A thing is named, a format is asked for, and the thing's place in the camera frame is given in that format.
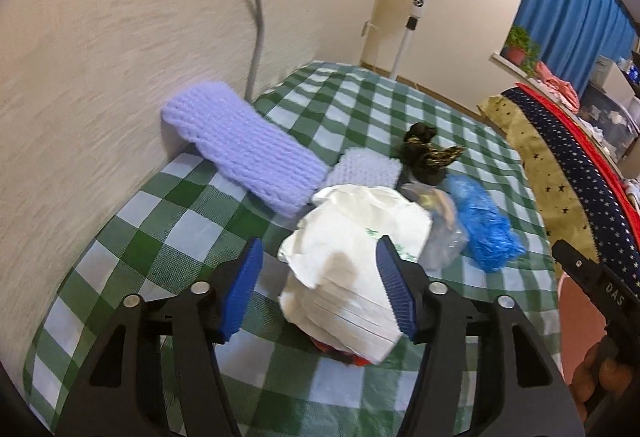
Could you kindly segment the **person's right hand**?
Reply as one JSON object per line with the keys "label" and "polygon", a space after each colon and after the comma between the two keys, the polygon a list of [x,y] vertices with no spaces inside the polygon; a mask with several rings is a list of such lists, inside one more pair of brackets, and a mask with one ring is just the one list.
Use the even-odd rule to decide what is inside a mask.
{"label": "person's right hand", "polygon": [[600,367],[596,368],[600,347],[604,343],[605,339],[601,339],[587,351],[584,361],[578,365],[570,381],[570,393],[582,423],[585,423],[588,417],[586,402],[593,396],[598,385],[616,399],[620,399],[634,378],[634,370],[628,365],[621,365],[615,359],[605,359]]}

